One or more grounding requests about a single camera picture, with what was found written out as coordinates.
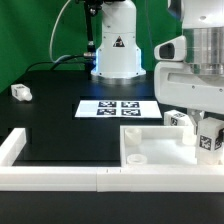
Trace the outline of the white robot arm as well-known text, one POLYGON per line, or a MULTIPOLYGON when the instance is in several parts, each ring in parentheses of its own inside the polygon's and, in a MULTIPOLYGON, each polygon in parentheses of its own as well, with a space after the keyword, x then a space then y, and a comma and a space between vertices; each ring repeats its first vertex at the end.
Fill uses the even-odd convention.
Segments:
MULTIPOLYGON (((162 104, 224 114, 224 0, 167 0, 182 35, 154 49, 154 91, 162 104)), ((92 78, 125 83, 143 77, 131 0, 102 0, 102 42, 92 78)))

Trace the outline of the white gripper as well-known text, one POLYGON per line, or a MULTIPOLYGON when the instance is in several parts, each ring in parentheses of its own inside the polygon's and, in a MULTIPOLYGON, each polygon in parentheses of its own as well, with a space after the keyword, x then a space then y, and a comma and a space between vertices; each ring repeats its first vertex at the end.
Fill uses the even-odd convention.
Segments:
MULTIPOLYGON (((154 70, 154 90, 160 103, 188 109, 194 134, 204 111, 224 114, 224 75, 196 75, 188 64, 162 61, 154 70)), ((218 132, 215 150, 222 146, 223 131, 218 132)))

